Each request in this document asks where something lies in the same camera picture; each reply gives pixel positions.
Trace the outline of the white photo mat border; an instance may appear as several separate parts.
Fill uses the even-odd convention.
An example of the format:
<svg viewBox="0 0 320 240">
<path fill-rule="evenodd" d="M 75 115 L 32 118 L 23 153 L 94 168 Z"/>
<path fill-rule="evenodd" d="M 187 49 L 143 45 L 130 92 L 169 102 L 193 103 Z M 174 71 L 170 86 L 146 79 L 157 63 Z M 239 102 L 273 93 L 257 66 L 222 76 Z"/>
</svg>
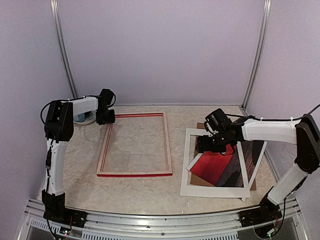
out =
<svg viewBox="0 0 320 240">
<path fill-rule="evenodd" d="M 250 184 L 245 167 L 245 160 L 242 151 L 240 151 L 239 162 L 243 179 L 243 187 L 212 187 L 188 185 L 189 171 L 187 167 L 190 163 L 190 141 L 191 136 L 208 135 L 205 129 L 187 128 L 185 130 L 184 155 L 182 165 L 182 177 L 180 186 L 180 195 L 187 197 L 203 197 L 203 198 L 239 198 L 246 199 L 251 197 Z"/>
</svg>

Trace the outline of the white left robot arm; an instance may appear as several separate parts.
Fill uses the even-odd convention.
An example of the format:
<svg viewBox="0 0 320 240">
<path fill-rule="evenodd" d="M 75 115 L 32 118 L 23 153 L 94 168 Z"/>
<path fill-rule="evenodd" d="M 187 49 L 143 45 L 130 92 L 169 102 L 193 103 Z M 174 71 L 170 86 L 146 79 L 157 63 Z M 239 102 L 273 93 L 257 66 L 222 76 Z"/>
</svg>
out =
<svg viewBox="0 0 320 240">
<path fill-rule="evenodd" d="M 66 149 L 74 134 L 74 117 L 94 112 L 98 125 L 113 124 L 115 111 L 110 108 L 115 103 L 115 93 L 104 88 L 99 95 L 53 100 L 46 105 L 46 118 L 40 117 L 47 145 L 45 189 L 41 192 L 45 219 L 63 223 L 70 218 L 70 210 L 65 207 L 63 171 Z"/>
</svg>

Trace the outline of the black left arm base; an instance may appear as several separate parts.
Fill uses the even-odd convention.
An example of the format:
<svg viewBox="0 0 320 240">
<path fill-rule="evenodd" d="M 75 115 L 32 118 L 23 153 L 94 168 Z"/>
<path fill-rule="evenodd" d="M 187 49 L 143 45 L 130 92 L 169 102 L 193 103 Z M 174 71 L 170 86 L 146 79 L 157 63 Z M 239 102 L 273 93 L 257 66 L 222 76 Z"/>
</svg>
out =
<svg viewBox="0 0 320 240">
<path fill-rule="evenodd" d="M 85 211 L 66 208 L 64 212 L 45 211 L 43 217 L 46 220 L 68 225 L 71 227 L 84 228 L 88 213 Z"/>
</svg>

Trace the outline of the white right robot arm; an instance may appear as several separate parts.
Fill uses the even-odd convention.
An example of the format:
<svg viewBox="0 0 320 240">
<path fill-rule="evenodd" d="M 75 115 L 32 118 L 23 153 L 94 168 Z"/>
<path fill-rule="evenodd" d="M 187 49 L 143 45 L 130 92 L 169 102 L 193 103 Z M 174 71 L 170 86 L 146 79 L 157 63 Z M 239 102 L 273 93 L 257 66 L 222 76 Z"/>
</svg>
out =
<svg viewBox="0 0 320 240">
<path fill-rule="evenodd" d="M 256 218 L 266 222 L 279 204 L 296 191 L 308 175 L 320 167 L 320 131 L 311 112 L 297 118 L 265 119 L 253 115 L 236 116 L 218 108 L 205 117 L 207 135 L 197 138 L 199 153 L 212 152 L 223 155 L 227 145 L 240 142 L 280 142 L 296 146 L 297 154 L 292 167 L 262 198 L 256 210 Z"/>
</svg>

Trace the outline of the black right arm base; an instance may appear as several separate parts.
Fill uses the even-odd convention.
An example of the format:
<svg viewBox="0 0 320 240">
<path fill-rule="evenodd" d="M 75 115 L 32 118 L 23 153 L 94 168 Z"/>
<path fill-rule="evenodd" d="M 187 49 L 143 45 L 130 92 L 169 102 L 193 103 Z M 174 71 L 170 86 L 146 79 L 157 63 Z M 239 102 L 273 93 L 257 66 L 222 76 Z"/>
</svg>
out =
<svg viewBox="0 0 320 240">
<path fill-rule="evenodd" d="M 257 208 L 240 211 L 238 216 L 243 228 L 275 221 L 283 217 L 279 204 L 273 204 L 267 197 L 260 201 Z"/>
</svg>

